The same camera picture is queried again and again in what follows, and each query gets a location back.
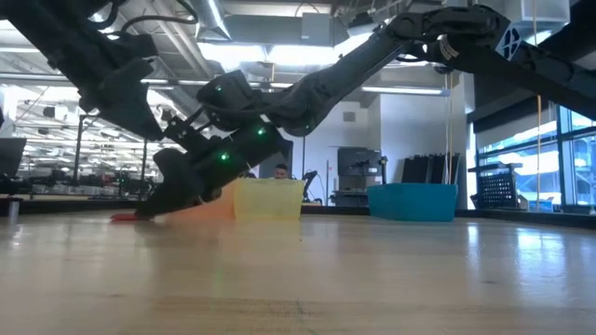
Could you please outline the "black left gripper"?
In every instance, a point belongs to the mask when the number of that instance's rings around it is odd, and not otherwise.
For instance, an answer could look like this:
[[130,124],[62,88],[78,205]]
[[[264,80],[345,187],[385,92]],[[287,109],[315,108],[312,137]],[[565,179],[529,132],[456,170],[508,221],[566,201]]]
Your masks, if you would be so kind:
[[153,39],[129,33],[111,39],[96,30],[80,30],[77,43],[77,58],[83,62],[76,84],[80,106],[97,109],[104,120],[148,141],[161,141],[164,134],[147,100],[148,85],[142,82],[153,72]]

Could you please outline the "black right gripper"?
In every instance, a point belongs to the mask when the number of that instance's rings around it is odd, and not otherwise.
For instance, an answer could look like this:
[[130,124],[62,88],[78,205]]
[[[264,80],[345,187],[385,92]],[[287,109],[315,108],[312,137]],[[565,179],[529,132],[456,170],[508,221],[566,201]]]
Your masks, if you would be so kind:
[[154,161],[164,180],[135,211],[137,218],[206,204],[219,199],[223,188],[275,154],[287,157],[291,142],[275,125],[250,121],[225,137],[206,138],[190,123],[174,117],[165,130],[168,139],[185,150],[163,149]]

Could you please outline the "orange translucent plastic bin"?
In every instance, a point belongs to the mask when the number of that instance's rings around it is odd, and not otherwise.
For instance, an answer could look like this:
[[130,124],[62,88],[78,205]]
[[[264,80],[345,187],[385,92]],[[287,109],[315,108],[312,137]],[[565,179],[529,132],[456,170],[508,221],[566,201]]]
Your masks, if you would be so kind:
[[222,189],[221,196],[209,203],[166,214],[165,222],[233,220],[235,218],[234,194],[237,181],[232,181]]

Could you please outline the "yellow translucent plastic bin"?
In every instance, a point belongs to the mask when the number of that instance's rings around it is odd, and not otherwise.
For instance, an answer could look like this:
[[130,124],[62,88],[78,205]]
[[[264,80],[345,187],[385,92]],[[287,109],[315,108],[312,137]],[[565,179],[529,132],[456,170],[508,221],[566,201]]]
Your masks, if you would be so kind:
[[296,221],[300,218],[304,182],[241,179],[234,191],[237,220]]

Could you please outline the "black monitor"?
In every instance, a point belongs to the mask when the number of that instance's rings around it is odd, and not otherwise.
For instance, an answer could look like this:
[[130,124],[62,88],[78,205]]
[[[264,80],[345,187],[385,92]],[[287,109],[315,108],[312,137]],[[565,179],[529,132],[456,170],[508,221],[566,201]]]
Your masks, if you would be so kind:
[[26,143],[25,138],[0,138],[0,175],[17,174]]

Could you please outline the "black cabinet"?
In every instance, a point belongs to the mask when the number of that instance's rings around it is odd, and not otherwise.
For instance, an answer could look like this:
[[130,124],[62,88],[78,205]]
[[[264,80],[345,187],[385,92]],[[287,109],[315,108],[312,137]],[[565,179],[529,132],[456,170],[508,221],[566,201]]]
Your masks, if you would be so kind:
[[379,150],[340,147],[337,150],[337,207],[367,208],[370,186],[386,184],[387,157]]

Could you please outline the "teal plastic bin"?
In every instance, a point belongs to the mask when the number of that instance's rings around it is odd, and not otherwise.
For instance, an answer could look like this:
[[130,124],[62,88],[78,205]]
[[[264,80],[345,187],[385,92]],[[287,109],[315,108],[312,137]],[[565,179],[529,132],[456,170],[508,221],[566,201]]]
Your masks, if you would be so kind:
[[392,221],[452,221],[458,186],[388,183],[367,188],[370,215]]

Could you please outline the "long ceiling light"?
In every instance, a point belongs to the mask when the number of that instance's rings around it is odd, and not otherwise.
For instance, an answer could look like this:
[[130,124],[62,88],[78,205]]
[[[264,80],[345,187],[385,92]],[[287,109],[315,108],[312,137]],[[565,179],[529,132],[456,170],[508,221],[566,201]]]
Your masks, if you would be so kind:
[[416,95],[416,96],[439,96],[448,97],[451,95],[450,89],[444,88],[428,88],[428,87],[372,87],[362,86],[359,88],[361,92],[375,93],[375,94],[391,94],[391,95]]

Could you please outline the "black leaning panels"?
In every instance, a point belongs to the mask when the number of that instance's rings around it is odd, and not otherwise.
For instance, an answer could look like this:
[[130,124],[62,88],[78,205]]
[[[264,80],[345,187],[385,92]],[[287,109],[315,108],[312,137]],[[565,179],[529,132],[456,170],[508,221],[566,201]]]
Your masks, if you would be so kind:
[[456,184],[460,154],[415,155],[404,160],[401,181]]

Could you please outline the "black perforated cart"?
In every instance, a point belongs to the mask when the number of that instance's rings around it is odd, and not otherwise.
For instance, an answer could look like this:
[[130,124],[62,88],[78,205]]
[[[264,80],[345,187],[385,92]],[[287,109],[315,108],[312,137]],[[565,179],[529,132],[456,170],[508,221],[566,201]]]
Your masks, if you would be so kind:
[[517,190],[515,169],[521,167],[521,163],[492,163],[469,168],[477,182],[477,192],[470,197],[474,208],[527,211],[528,200]]

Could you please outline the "silver ceiling duct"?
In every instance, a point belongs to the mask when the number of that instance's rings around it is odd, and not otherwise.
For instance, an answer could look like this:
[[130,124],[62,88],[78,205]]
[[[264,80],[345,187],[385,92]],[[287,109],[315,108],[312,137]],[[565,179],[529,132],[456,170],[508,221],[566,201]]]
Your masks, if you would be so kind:
[[196,12],[197,42],[231,42],[224,25],[224,9],[219,0],[190,0]]

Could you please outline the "black aluminium table frame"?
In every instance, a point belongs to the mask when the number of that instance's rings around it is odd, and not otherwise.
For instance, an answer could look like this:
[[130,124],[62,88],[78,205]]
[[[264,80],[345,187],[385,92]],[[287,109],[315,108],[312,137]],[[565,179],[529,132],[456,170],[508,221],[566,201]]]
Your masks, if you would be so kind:
[[[70,213],[106,210],[109,220],[117,213],[133,213],[133,201],[128,200],[23,200],[17,197],[0,198],[0,218],[9,217],[14,209],[17,215]],[[322,207],[302,205],[301,215],[371,216],[369,207]],[[457,209],[454,218],[479,218],[502,221],[520,221],[543,225],[596,230],[596,215],[524,212],[500,209]]]

